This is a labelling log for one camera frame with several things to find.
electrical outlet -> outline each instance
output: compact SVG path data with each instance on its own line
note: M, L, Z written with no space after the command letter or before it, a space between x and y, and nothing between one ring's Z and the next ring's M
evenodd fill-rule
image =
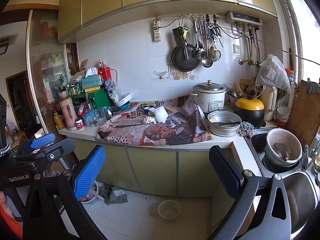
M241 54L241 47L240 47L240 45L233 44L233 53L235 53L235 54Z
M155 41L157 42L161 41L161 33L160 33L159 27L155 27L153 32L154 32Z

yellow bottle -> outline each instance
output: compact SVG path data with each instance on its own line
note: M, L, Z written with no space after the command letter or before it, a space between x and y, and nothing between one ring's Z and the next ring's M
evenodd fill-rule
M61 121L61 118L58 114L57 111L53 112L53 115L54 115L54 122L56 123L56 127L58 130L61 130L64 128L64 125L63 125L63 122Z

tiled backsplash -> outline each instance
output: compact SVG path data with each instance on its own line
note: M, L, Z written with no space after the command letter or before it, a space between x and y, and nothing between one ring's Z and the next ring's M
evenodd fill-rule
M166 26L174 18L162 18L161 26ZM160 73L168 71L167 63L171 60L171 52L176 46L172 29L179 26L176 20L169 27L161 28L162 41L153 41L154 18L140 20L113 29L101 32L89 37L78 45L79 61L89 58L88 65L95 66L100 58L104 63L114 68L119 73L118 89L123 94L131 92L132 100L156 100L173 98L187 95L192 92L192 86L199 82L206 82L211 79L215 83L229 84L239 81L239 78L252 79L256 76L258 68L248 66L247 63L239 65L239 59L247 59L247 39L232 39L221 32L223 48L217 41L217 49L222 56L219 61L214 62L212 67L204 68L201 64L188 73L186 79L174 80L168 78L168 73L163 79L159 79L153 72ZM195 45L194 27L191 17L183 18L183 25L190 28L187 42ZM231 25L227 24L224 17L218 24L230 36L233 35ZM263 41L262 28L258 31L258 39ZM242 54L233 53L233 44L241 45ZM261 61L265 59L264 44L260 42ZM254 44L253 60L257 60L257 49ZM112 78L115 79L116 72L112 71Z

cutting board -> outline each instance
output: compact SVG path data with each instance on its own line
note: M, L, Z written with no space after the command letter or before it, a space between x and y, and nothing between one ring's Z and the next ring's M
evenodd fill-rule
M301 81L286 130L292 132L304 145L311 145L320 127L320 94L307 93L307 82Z

stacked bowl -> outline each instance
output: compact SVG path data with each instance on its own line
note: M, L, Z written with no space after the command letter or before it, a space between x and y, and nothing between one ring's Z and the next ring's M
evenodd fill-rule
M281 125L285 125L290 118L290 109L287 107L278 107L276 111L276 117L280 121Z

